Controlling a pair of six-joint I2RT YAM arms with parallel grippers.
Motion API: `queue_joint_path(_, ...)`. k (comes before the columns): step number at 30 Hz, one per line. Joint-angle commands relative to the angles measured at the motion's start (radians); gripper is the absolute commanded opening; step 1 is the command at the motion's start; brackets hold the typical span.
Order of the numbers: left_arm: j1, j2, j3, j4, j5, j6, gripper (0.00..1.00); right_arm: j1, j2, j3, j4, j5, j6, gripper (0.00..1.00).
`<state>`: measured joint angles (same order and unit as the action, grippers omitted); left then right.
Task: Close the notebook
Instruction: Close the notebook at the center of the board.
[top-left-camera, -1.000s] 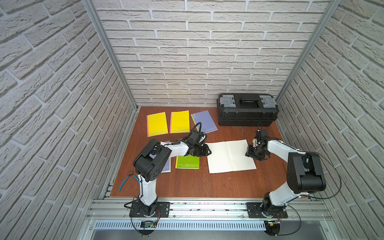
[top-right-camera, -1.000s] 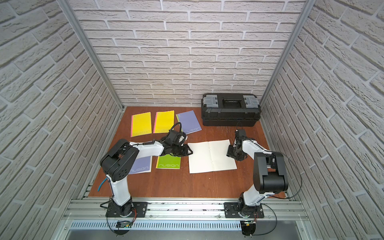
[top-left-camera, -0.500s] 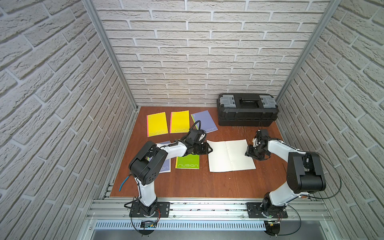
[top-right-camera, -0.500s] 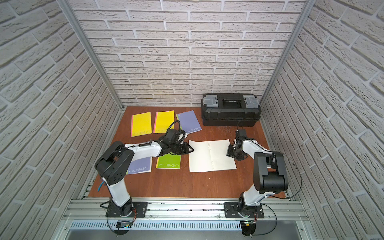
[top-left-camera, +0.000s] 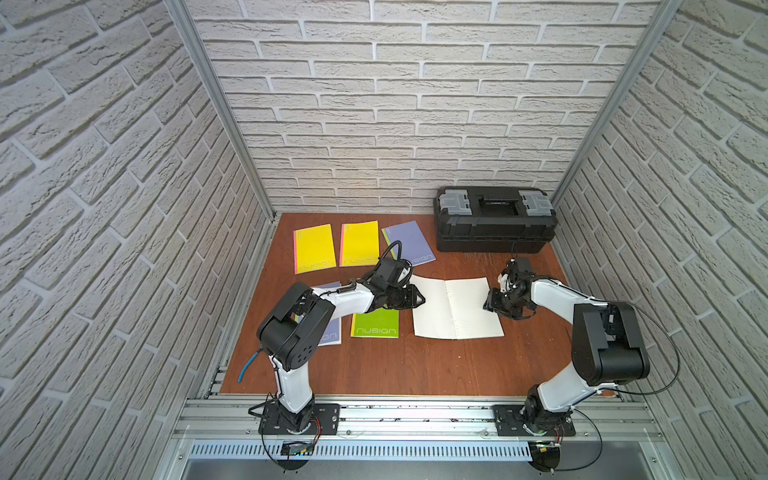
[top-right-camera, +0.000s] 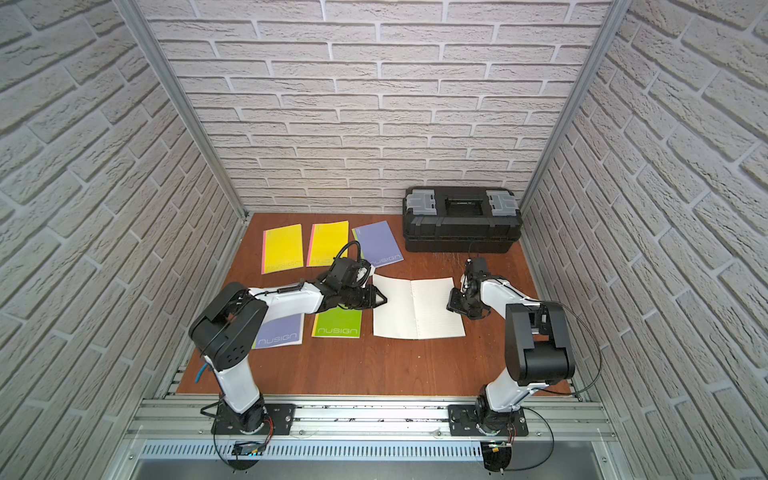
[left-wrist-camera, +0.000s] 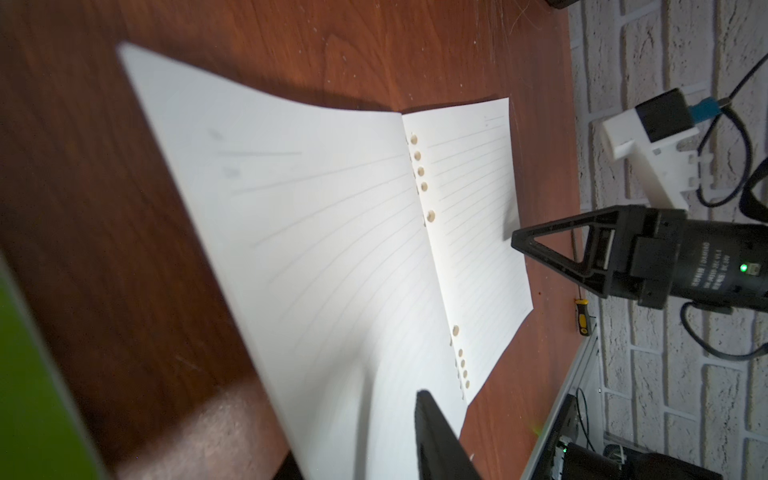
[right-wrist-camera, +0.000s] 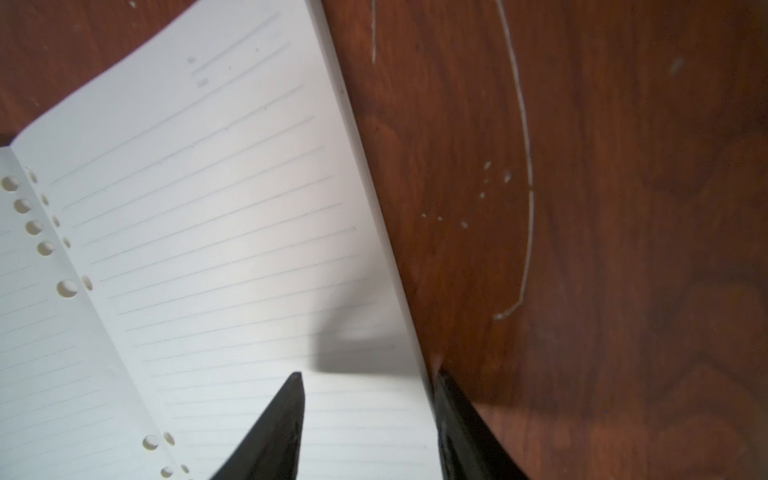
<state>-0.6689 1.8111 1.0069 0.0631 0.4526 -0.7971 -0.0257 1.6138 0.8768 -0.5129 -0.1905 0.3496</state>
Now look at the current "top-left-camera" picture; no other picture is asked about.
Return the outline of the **notebook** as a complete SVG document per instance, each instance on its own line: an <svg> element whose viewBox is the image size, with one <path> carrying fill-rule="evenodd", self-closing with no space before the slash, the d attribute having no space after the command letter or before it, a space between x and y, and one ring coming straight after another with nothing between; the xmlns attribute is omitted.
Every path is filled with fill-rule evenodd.
<svg viewBox="0 0 768 480"><path fill-rule="evenodd" d="M397 310L377 309L370 313L354 314L350 335L353 338L397 339L399 326Z"/></svg>
<svg viewBox="0 0 768 480"><path fill-rule="evenodd" d="M342 267L373 266L378 262L379 254L377 221L342 225L340 252Z"/></svg>
<svg viewBox="0 0 768 480"><path fill-rule="evenodd" d="M412 310L414 333L441 340L503 337L499 316L483 305L490 293L486 278L438 280L414 276L411 284L425 297Z"/></svg>
<svg viewBox="0 0 768 480"><path fill-rule="evenodd" d="M420 266L436 260L436 256L430 248L424 234L416 221L392 225L382 229L387 244L400 241L402 244L402 257L411 262L413 266Z"/></svg>
<svg viewBox="0 0 768 480"><path fill-rule="evenodd" d="M321 290L332 290L332 289L337 289L340 286L341 286L340 282L332 282L324 285L319 285L318 288ZM342 327L342 319L332 318L329 321L318 346L324 347L324 346L340 345L342 343L341 327Z"/></svg>
<svg viewBox="0 0 768 480"><path fill-rule="evenodd" d="M295 230L293 240L296 274L336 266L336 253L330 224Z"/></svg>

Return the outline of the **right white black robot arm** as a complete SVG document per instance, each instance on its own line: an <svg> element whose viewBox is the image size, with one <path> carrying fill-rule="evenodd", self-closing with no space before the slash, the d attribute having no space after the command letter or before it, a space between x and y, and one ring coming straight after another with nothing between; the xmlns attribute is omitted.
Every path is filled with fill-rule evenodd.
<svg viewBox="0 0 768 480"><path fill-rule="evenodd" d="M572 326L571 362L550 380L531 388L515 414L526 431L543 436L561 432L575 405L600 390L643 379L650 359L635 308L577 291L561 281L537 275L527 259L511 259L483 308L512 320L525 310L544 308Z"/></svg>

